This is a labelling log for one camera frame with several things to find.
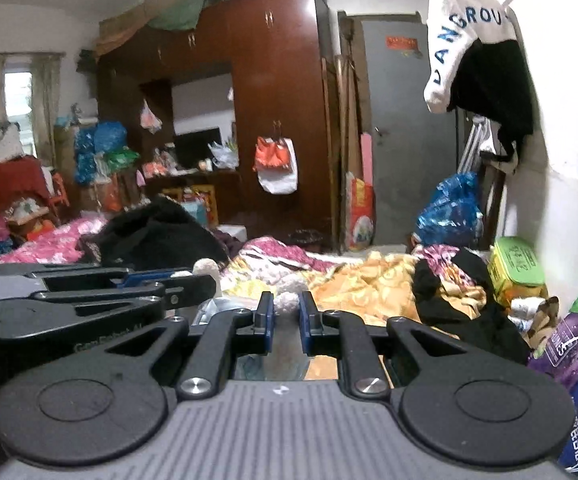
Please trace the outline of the black clothes pile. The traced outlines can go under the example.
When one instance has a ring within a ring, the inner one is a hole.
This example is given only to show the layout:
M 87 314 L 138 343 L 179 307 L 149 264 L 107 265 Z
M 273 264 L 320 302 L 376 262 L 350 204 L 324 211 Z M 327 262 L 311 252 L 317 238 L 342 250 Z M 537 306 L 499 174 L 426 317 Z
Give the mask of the black clothes pile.
M 76 244 L 81 260 L 136 271 L 190 269 L 200 259 L 224 264 L 226 247 L 178 203 L 158 196 L 117 214 L 99 232 Z

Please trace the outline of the orange yellow blanket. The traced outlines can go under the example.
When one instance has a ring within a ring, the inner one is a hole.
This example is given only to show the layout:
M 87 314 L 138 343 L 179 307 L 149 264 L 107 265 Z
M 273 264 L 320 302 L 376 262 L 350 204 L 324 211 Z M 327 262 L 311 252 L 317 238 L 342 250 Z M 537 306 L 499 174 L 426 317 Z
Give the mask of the orange yellow blanket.
M 443 246 L 416 255 L 372 252 L 361 263 L 313 280 L 310 292 L 322 311 L 349 311 L 376 326 L 401 316 L 484 347 L 486 292 L 454 262 L 456 255 Z

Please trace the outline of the black television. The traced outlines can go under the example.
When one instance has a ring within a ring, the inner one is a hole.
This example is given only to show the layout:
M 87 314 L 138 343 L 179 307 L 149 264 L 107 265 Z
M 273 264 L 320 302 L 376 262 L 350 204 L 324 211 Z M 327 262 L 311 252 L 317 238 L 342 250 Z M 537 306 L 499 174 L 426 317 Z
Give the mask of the black television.
M 219 128 L 199 130 L 175 136 L 174 149 L 178 165 L 184 169 L 198 168 L 198 162 L 212 157 L 210 150 L 212 143 L 222 144 Z

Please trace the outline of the blue plastic bag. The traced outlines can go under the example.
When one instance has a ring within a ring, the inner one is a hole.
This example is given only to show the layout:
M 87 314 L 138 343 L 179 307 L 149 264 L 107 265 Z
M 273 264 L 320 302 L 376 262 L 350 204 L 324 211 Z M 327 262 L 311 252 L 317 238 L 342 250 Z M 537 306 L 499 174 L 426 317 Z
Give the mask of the blue plastic bag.
M 481 232 L 480 188 L 475 172 L 453 174 L 440 182 L 430 203 L 419 212 L 421 244 L 470 246 Z

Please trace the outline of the orange white hanging bag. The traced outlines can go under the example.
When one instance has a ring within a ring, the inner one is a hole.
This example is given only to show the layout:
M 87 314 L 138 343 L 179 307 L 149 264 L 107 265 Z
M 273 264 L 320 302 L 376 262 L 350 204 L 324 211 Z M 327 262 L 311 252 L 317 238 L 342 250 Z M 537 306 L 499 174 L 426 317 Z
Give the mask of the orange white hanging bag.
M 257 138 L 254 153 L 254 172 L 261 188 L 272 195 L 290 195 L 298 189 L 298 163 L 295 147 L 282 136 Z

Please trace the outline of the green lunch box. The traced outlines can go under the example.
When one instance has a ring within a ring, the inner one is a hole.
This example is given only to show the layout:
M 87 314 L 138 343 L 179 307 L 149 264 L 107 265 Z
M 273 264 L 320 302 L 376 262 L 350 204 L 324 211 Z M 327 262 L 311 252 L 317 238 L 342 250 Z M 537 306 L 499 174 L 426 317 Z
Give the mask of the green lunch box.
M 495 299 L 506 308 L 513 299 L 548 297 L 544 269 L 532 246 L 521 237 L 499 237 L 487 269 Z

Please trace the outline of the red brown wardrobe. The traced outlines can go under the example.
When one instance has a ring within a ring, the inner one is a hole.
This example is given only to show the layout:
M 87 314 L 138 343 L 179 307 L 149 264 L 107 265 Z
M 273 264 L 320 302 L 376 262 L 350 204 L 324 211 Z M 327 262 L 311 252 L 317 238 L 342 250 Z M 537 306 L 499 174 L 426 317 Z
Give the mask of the red brown wardrobe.
M 99 58 L 98 116 L 126 127 L 144 160 L 167 143 L 219 131 L 236 144 L 236 168 L 155 178 L 149 190 L 208 184 L 223 223 L 280 240 L 314 230 L 331 245 L 337 130 L 328 18 L 324 0 L 228 0 L 204 9 L 193 30 L 144 27 Z M 292 142 L 295 192 L 262 188 L 254 169 L 261 138 Z

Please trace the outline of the grey metal door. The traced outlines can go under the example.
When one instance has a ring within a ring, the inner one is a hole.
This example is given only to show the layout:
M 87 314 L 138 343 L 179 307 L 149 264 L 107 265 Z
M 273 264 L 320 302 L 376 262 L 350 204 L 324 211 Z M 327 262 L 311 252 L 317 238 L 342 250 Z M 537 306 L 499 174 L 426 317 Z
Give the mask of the grey metal door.
M 444 179 L 455 174 L 454 113 L 433 114 L 423 90 L 431 74 L 427 26 L 362 21 L 373 140 L 376 245 L 404 244 Z

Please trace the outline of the white black hanging hoodie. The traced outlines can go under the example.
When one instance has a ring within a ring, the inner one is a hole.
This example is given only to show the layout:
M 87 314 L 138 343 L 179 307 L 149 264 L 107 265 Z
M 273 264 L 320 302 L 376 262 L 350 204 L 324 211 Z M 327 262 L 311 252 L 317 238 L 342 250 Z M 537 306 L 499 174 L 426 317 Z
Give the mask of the white black hanging hoodie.
M 482 117 L 480 153 L 512 174 L 533 133 L 534 110 L 530 73 L 511 18 L 497 0 L 429 0 L 427 26 L 428 110 L 461 108 Z

